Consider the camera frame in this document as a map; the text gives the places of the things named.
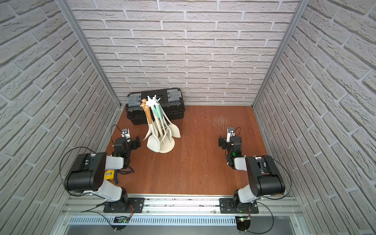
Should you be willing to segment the cream spatula green handle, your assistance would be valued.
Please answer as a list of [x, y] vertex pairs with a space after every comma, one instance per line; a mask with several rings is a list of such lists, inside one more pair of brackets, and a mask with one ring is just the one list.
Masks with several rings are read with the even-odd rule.
[[163, 108], [161, 106], [160, 106], [160, 109], [161, 109], [161, 112], [162, 112], [163, 116], [165, 117], [165, 119], [169, 123], [168, 127], [169, 127], [169, 129], [171, 131], [172, 137], [181, 138], [181, 134], [180, 134], [179, 128], [170, 121], [170, 119], [167, 117], [166, 113], [164, 112], [164, 110], [163, 110]]

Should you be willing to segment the grey spatula green handle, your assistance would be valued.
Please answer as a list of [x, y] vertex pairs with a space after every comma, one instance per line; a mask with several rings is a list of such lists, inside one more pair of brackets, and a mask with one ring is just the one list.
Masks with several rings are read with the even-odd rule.
[[164, 130], [164, 137], [163, 137], [163, 140], [165, 138], [168, 138], [168, 140], [171, 142], [172, 140], [172, 135], [171, 135], [171, 132], [170, 132], [170, 129], [169, 127], [167, 126], [166, 122], [165, 122], [165, 119], [164, 119], [164, 116], [161, 112], [161, 109], [160, 109], [160, 105], [159, 104], [156, 104], [155, 105], [155, 108], [156, 108], [156, 111], [157, 111], [157, 116], [162, 124], [162, 128]]

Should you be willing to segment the cream utensil rack stand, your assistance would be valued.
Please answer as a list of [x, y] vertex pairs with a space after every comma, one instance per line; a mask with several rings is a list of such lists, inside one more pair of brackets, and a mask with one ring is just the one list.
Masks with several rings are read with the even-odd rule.
[[158, 99], [156, 98], [156, 95], [153, 98], [151, 98], [150, 96], [147, 97], [146, 105], [151, 106], [152, 113], [155, 115], [155, 121], [154, 121], [153, 125], [158, 130], [159, 129], [161, 130], [161, 131], [158, 131], [158, 133], [160, 135], [158, 139], [161, 143], [160, 153], [168, 153], [168, 152], [173, 150], [173, 148], [175, 146], [175, 140], [173, 139], [173, 137], [172, 137], [171, 142], [168, 140], [168, 138], [165, 138], [163, 140], [164, 130], [163, 130], [162, 124], [161, 124], [161, 122], [160, 122], [160, 120], [157, 116], [157, 111], [156, 111], [156, 108], [155, 108], [156, 104], [160, 105], [160, 103], [158, 102]]

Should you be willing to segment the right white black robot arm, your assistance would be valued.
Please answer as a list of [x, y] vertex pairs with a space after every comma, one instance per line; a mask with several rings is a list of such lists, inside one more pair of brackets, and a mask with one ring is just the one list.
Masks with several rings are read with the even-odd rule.
[[227, 151], [227, 165], [247, 172], [248, 185], [235, 191], [233, 197], [219, 200], [220, 212], [258, 213], [257, 200], [283, 194], [286, 186], [276, 161], [269, 155], [247, 157], [241, 152], [241, 138], [218, 138], [218, 146]]

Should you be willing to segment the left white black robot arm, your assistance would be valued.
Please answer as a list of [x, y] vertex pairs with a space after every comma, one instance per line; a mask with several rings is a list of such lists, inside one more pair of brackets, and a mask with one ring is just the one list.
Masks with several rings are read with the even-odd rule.
[[93, 194], [104, 199], [104, 213], [141, 213], [144, 198], [129, 198], [125, 188], [118, 186], [118, 175], [134, 173], [129, 166], [132, 150], [141, 147], [140, 138], [131, 140], [121, 137], [115, 140], [112, 155], [106, 152], [77, 155], [74, 163], [62, 180], [69, 193], [78, 197]]

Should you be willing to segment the cream slotted turner wooden handle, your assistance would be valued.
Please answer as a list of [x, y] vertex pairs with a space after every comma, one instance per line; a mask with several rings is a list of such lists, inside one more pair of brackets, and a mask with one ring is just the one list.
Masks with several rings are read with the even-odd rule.
[[144, 111], [145, 111], [145, 114], [146, 114], [146, 118], [148, 120], [149, 129], [152, 132], [152, 134], [148, 137], [147, 147], [150, 150], [158, 153], [160, 151], [161, 144], [160, 144], [160, 141], [157, 138], [155, 130], [153, 128], [153, 121], [152, 121], [151, 112], [150, 112], [148, 105], [144, 106]]

